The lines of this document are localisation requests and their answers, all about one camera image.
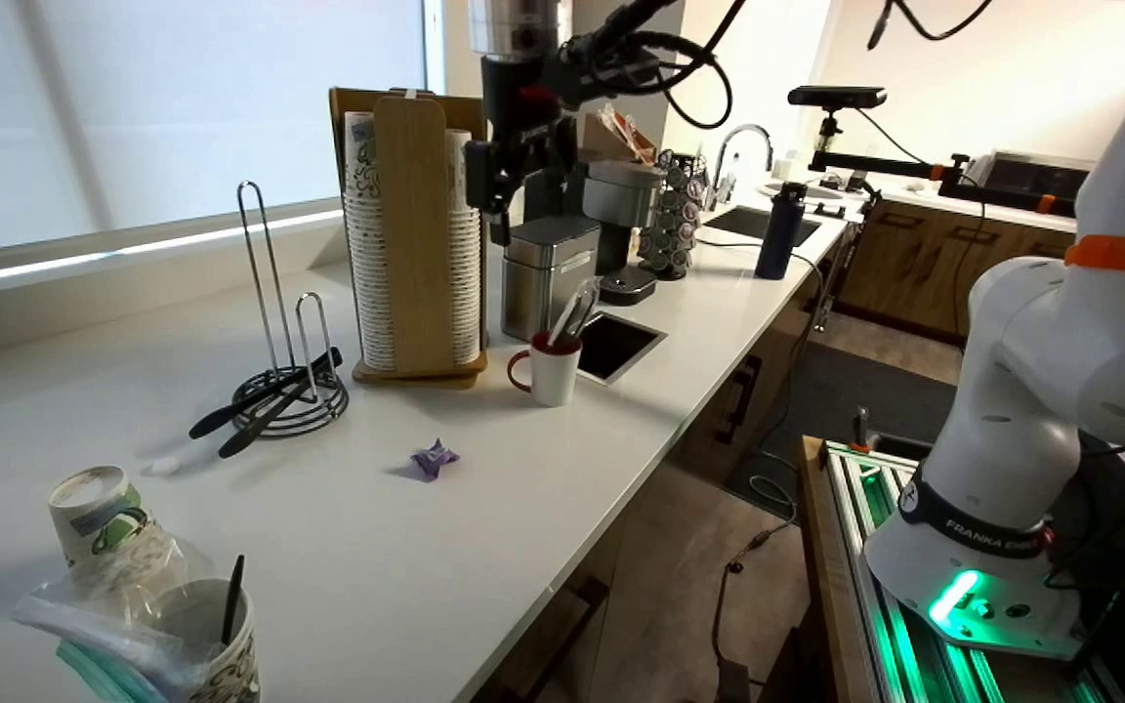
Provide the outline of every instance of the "white cup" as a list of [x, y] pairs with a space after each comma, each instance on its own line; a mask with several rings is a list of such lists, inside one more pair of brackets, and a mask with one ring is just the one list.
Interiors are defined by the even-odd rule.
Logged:
[[116, 463], [94, 463], [61, 476], [48, 497], [67, 568], [115, 551], [143, 526], [140, 491]]
[[578, 376], [578, 345], [552, 348], [548, 335], [534, 335], [533, 348], [517, 351], [509, 380], [542, 405], [563, 405]]
[[181, 652], [201, 668], [201, 689], [186, 703], [258, 698], [254, 664], [254, 607], [235, 594], [229, 639], [223, 639], [229, 581], [184, 581], [143, 607], [143, 625], [181, 639]]

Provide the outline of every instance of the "white mug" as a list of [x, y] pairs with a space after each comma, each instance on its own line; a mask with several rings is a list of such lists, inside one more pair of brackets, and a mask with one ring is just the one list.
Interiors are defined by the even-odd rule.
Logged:
[[533, 348], [517, 351], [509, 380], [542, 405], [563, 405], [578, 376], [578, 345], [552, 348], [548, 335], [534, 335]]

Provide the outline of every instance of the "blue object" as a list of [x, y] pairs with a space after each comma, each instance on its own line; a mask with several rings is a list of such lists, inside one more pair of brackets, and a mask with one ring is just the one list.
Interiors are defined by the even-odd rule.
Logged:
[[770, 228], [762, 234], [754, 279], [784, 279], [805, 212], [800, 198], [805, 182], [781, 182], [781, 193], [770, 198]]
[[61, 639], [59, 660], [77, 672], [103, 703], [170, 703], [138, 668], [94, 648]]

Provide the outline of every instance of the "white countertop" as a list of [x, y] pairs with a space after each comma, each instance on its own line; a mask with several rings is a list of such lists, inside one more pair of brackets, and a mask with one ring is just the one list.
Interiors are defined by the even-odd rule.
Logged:
[[[1076, 234], [1076, 219], [1068, 216], [1045, 216], [1045, 212], [1021, 212], [1021, 208], [999, 208], [999, 204], [975, 204], [975, 198], [948, 198], [943, 195], [939, 181], [909, 181], [909, 174], [867, 174], [871, 189], [879, 189], [879, 195], [886, 204], [909, 204], [909, 208], [929, 208], [929, 212], [952, 212], [952, 216], [970, 216], [970, 219], [992, 219], [992, 223], [1021, 223], [1021, 228], [1039, 228], [1039, 232], [1064, 232]], [[836, 193], [836, 198], [843, 198], [847, 208], [858, 208], [867, 195], [843, 195]]]
[[[758, 246], [702, 232], [689, 280], [619, 316], [670, 331], [619, 381], [581, 380], [542, 409], [504, 380], [496, 338], [477, 381], [352, 385], [348, 413], [292, 443], [210, 461], [197, 418], [266, 367], [252, 286], [0, 351], [0, 698], [90, 698], [56, 635], [9, 622], [61, 571], [48, 489], [86, 463], [133, 467], [143, 509], [210, 555], [245, 551], [270, 698], [466, 698], [552, 601], [620, 504], [784, 309], [843, 223], [822, 228], [784, 280], [750, 279]], [[330, 298], [356, 355], [344, 273]], [[446, 437], [462, 463], [413, 480], [412, 454]]]

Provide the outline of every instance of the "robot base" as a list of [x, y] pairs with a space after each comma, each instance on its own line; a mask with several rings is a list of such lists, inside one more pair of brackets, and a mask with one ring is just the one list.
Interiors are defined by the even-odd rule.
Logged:
[[646, 298], [651, 298], [655, 279], [640, 266], [619, 271], [600, 279], [600, 301], [604, 303], [638, 303]]
[[1084, 648], [1080, 594], [1047, 586], [1047, 557], [970, 551], [899, 512], [871, 536], [874, 581], [952, 646], [1071, 660]]

